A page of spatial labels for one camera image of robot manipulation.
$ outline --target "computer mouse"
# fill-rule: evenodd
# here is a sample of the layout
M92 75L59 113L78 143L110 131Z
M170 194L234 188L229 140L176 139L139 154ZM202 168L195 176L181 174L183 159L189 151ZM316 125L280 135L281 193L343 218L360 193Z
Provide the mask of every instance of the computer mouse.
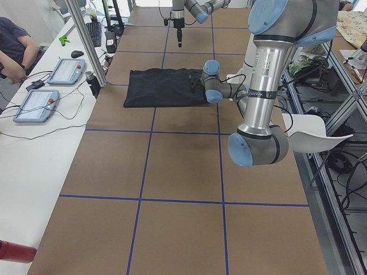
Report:
M73 50L71 53L72 58L78 58L82 56L84 53L81 50Z

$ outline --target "robotic arm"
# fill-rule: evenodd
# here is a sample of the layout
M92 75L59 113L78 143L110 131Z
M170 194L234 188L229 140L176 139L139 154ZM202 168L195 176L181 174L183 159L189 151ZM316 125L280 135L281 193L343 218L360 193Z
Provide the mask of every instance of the robotic arm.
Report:
M212 0L200 6L195 0L173 1L171 19L183 20L186 7L199 21L229 2ZM317 45L334 37L338 6L339 0L257 0L249 16L256 45L256 53L247 52L255 55L249 88L221 83L219 63L205 63L201 78L208 102L233 98L244 116L228 143L229 154L239 166L276 163L287 155L287 137L271 122L280 78L292 47Z
M210 0L200 5L196 0L173 0L170 18L165 18L165 26L168 21L173 21L173 27L177 29L178 46L182 47L182 28L185 27L185 9L192 14L197 22L203 24L215 10L221 7L227 7L231 0Z

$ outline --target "person's shirt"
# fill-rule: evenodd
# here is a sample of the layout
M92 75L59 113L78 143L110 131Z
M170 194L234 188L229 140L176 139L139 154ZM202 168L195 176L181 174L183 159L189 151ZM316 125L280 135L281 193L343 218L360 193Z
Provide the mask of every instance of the person's shirt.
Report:
M19 37L30 36L28 32L22 27L14 24L10 19L0 17L0 50L7 56L13 59L19 65L22 64L25 47L18 40ZM38 56L34 64L42 57L44 51L38 52ZM4 69L4 66L0 63L0 72ZM6 78L5 75L0 73L2 78Z

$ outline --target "black cloth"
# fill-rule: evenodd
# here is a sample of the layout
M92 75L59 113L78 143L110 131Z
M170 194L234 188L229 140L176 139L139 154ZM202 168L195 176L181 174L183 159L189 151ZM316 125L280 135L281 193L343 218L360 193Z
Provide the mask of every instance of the black cloth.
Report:
M130 71L124 107L187 107L208 103L200 83L202 70Z

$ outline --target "white plastic seat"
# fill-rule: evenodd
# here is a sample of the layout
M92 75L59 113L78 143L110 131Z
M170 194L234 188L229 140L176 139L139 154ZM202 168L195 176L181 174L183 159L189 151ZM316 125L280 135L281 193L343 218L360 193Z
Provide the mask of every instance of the white plastic seat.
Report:
M286 128L291 127L291 118L288 113L283 113ZM293 115L293 126L287 132L294 152L319 153L333 149L347 136L326 136L325 123L321 117L315 115Z

